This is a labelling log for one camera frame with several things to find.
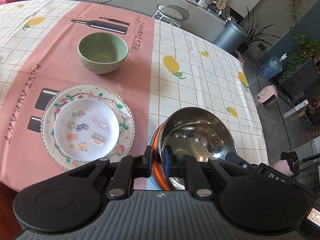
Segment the orange steel bowl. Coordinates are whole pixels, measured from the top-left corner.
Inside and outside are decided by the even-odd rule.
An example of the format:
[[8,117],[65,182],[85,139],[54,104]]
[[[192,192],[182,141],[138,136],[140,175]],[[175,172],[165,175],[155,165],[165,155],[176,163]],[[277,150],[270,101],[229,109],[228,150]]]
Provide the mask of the orange steel bowl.
[[191,155],[206,163],[210,157],[225,159],[237,154],[235,141],[225,124],[213,113],[199,107],[185,107],[172,113],[151,138],[153,148],[152,177],[161,190],[184,190],[182,178],[165,172],[164,148],[173,154]]

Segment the small white sticker plate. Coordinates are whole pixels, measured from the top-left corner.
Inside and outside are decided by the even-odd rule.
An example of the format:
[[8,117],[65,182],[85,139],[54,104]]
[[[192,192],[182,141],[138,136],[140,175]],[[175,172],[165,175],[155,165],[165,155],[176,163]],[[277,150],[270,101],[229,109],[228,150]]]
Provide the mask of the small white sticker plate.
[[54,122],[54,135],[61,151],[84,162],[107,156],[119,138],[119,122],[108,105],[89,98],[67,103]]

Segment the clear glass floral plate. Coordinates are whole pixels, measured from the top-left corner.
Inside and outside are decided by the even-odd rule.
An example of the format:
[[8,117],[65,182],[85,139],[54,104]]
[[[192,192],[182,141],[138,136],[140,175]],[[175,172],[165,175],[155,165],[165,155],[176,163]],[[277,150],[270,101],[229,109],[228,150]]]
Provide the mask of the clear glass floral plate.
[[133,145],[135,122],[115,91],[83,83],[62,90],[48,102],[40,133],[49,156],[71,170],[99,158],[120,161]]

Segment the green ceramic bowl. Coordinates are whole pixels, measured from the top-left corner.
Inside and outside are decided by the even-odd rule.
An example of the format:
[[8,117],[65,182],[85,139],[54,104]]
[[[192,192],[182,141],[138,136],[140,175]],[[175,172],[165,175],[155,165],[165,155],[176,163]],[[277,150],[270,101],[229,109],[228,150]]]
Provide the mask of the green ceramic bowl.
[[92,33],[78,43],[78,54],[84,67],[94,74],[104,75],[117,70],[129,54],[129,46],[111,33]]

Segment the pink space heater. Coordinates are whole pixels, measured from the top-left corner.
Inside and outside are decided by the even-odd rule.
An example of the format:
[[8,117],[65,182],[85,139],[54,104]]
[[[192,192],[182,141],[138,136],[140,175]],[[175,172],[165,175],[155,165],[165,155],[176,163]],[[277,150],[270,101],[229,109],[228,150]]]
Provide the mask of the pink space heater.
[[260,93],[258,93],[258,102],[264,107],[268,107],[276,101],[278,93],[274,85],[269,85],[263,88]]

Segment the checked lemon tablecloth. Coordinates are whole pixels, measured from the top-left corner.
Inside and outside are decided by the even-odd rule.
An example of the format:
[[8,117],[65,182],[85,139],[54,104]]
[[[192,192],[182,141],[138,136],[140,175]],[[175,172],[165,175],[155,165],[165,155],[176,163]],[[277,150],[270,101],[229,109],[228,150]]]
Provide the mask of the checked lemon tablecloth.
[[[86,22],[127,23],[125,62],[114,72],[87,70],[78,43],[95,29]],[[1,6],[1,182],[21,189],[62,172],[44,149],[43,110],[77,83],[114,90],[135,121],[131,153],[141,152],[174,111],[199,106],[230,130],[238,154],[266,163],[257,107],[242,63],[207,38],[138,14],[93,3],[33,0]]]

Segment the dark grey cabinet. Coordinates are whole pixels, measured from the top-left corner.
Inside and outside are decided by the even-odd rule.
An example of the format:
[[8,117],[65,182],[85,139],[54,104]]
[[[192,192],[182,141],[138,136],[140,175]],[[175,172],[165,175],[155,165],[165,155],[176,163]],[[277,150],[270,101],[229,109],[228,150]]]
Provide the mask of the dark grey cabinet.
[[312,59],[298,65],[294,75],[287,72],[285,80],[281,73],[271,80],[294,103],[310,102],[319,96],[319,74]]

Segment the blue water jug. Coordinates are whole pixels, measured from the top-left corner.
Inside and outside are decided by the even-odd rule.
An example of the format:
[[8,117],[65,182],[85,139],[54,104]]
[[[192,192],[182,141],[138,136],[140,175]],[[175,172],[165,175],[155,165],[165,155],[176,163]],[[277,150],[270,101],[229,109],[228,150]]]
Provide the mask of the blue water jug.
[[267,80],[271,80],[278,75],[282,71],[283,62],[286,58],[287,54],[283,54],[280,58],[272,56],[261,66],[260,72],[262,76]]

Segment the grey round trash bin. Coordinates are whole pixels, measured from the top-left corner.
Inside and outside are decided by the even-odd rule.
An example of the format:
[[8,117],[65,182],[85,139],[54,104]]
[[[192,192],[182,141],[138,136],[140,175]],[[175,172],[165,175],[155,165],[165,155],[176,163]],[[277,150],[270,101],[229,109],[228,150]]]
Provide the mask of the grey round trash bin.
[[224,51],[232,54],[247,38],[243,27],[233,21],[228,21],[225,29],[215,39],[214,44]]

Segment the potted long-leaf plant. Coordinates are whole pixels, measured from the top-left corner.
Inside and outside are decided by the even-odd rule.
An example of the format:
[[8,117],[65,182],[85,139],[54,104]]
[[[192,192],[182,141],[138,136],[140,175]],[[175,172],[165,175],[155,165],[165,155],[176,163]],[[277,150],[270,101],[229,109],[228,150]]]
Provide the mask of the potted long-leaf plant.
[[255,23],[254,9],[252,9],[252,11],[249,12],[248,7],[247,7],[247,20],[248,20],[247,27],[244,27],[243,25],[241,25],[241,27],[244,28],[244,31],[247,37],[244,40],[244,42],[242,42],[237,48],[237,51],[240,53],[240,55],[246,52],[249,49],[249,47],[255,42],[260,42],[260,43],[264,43],[264,44],[268,44],[269,46],[272,46],[270,42],[265,40],[266,37],[274,37],[274,38],[280,39],[279,36],[269,34],[266,32],[266,29],[274,26],[274,23],[266,25],[261,29],[259,29],[260,22]]

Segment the hanging ivy plant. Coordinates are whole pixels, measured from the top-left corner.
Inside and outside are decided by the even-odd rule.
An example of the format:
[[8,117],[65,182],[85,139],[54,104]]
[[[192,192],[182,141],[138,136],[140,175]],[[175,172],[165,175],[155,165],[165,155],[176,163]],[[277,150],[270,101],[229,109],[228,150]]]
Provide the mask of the hanging ivy plant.
[[289,7],[291,8],[291,16],[294,20],[294,25],[290,27],[293,31],[293,38],[296,45],[289,53],[289,59],[283,64],[282,78],[287,80],[289,76],[294,76],[296,67],[306,63],[309,59],[315,63],[319,58],[319,42],[308,38],[299,29],[300,5],[302,0],[290,0]]

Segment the small grey stool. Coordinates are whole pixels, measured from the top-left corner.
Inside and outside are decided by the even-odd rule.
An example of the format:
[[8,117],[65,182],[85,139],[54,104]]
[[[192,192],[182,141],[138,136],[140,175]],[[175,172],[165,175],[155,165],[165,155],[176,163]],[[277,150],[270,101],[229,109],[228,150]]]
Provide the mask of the small grey stool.
[[177,5],[157,5],[157,11],[152,18],[159,21],[165,20],[180,28],[181,22],[189,18],[189,11]]

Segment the round paper fan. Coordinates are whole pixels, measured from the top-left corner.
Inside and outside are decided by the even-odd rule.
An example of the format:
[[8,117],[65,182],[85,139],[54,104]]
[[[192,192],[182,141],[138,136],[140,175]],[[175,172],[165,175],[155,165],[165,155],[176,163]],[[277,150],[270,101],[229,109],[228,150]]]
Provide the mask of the round paper fan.
[[223,10],[226,7],[226,0],[215,0],[217,10]]

